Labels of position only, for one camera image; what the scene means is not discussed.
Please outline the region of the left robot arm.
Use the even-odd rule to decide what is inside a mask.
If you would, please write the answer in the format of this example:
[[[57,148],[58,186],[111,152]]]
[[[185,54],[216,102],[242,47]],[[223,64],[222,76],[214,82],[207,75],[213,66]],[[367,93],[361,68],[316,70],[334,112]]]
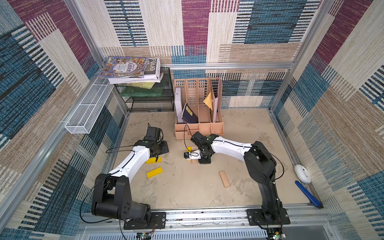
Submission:
[[[138,140],[129,155],[115,169],[99,174],[95,180],[91,213],[107,219],[128,220],[135,226],[149,227],[152,222],[151,206],[133,201],[131,181],[140,167],[150,158],[157,161],[169,152],[160,128],[147,127],[147,133]]]

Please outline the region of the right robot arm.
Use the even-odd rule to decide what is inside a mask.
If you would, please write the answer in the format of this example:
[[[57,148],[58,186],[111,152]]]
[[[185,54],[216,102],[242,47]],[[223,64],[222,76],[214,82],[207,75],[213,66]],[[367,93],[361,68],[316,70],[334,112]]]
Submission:
[[[278,196],[276,187],[276,160],[261,142],[253,144],[227,140],[215,134],[206,137],[196,132],[191,137],[198,148],[185,152],[187,160],[198,160],[199,164],[210,164],[214,154],[224,154],[245,162],[250,177],[258,183],[262,196],[259,209],[247,210],[251,226],[289,225],[287,210]]]

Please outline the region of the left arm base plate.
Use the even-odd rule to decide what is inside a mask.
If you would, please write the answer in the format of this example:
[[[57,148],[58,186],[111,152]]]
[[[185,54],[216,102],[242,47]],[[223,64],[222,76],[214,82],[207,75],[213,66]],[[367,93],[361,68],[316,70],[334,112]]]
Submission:
[[[124,222],[124,230],[152,230],[164,229],[166,227],[166,212],[151,212],[143,219],[129,219]]]

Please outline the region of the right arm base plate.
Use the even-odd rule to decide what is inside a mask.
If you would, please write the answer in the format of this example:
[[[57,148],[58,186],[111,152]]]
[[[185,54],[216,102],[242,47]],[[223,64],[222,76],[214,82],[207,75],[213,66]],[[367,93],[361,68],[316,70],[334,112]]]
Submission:
[[[276,215],[263,212],[262,209],[247,209],[246,210],[250,226],[269,226],[269,225],[289,225],[291,220],[287,210],[282,208]]]

